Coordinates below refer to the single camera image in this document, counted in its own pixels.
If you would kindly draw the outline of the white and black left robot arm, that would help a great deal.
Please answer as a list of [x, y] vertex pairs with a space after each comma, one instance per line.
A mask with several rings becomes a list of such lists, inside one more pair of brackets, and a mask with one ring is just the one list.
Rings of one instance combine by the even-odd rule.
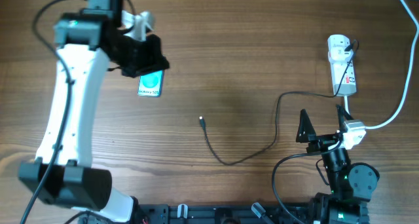
[[169, 62], [148, 12], [124, 10], [129, 0], [86, 0], [54, 26], [56, 82], [43, 140], [18, 171], [32, 200], [75, 209], [85, 220], [145, 223], [137, 198], [113, 187], [108, 170], [92, 167], [92, 129], [100, 87], [115, 63], [123, 76], [163, 73]]

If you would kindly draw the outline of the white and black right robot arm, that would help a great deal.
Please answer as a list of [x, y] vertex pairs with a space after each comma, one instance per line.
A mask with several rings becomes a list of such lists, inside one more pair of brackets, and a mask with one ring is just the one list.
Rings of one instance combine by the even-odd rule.
[[364, 162], [352, 163], [348, 150], [360, 144], [366, 126], [340, 105], [339, 129], [334, 134], [317, 135], [306, 110], [301, 110], [296, 141], [307, 143], [309, 155], [321, 153], [331, 193], [318, 193], [309, 202], [310, 223], [370, 223], [367, 203], [377, 188], [380, 174]]

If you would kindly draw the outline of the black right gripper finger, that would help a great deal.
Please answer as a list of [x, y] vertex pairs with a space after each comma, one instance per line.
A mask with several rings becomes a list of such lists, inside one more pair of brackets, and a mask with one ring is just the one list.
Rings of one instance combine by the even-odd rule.
[[353, 120], [354, 118], [345, 110], [343, 106], [336, 104], [336, 108], [337, 108], [339, 129], [345, 130], [346, 126], [344, 125], [344, 122]]
[[312, 126], [308, 113], [305, 109], [300, 112], [300, 123], [297, 130], [296, 142], [309, 143], [316, 141], [316, 131]]

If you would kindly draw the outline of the blue Galaxy smartphone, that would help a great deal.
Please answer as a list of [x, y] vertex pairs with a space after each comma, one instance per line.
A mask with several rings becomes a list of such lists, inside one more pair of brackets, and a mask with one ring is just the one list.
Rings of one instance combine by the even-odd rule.
[[138, 96], [157, 98], [162, 93], [164, 71], [156, 71], [139, 78]]

